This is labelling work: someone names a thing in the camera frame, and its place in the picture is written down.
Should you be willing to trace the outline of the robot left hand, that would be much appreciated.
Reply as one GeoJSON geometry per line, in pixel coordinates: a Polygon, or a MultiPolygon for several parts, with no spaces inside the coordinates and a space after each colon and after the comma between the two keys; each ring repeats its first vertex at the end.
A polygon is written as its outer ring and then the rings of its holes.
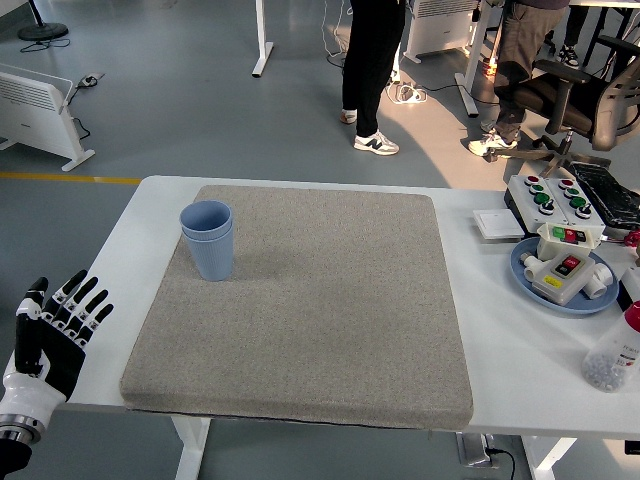
{"type": "Polygon", "coordinates": [[[16,311],[14,352],[3,376],[1,425],[33,433],[46,430],[53,411],[72,396],[86,347],[114,310],[98,278],[77,272],[50,297],[41,277],[16,311]]]}

